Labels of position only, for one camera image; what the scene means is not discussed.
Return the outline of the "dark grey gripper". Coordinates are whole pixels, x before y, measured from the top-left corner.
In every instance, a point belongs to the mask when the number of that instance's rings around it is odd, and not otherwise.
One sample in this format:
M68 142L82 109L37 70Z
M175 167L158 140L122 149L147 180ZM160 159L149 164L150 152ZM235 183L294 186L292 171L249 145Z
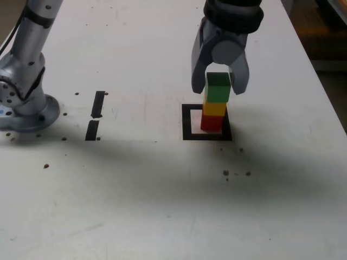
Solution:
M229 68L231 86L236 95L246 91L249 81L245 51L247 37L247 34L215 30L205 17L201 20L191 54L191 86L194 93L203 92L205 72L212 62Z

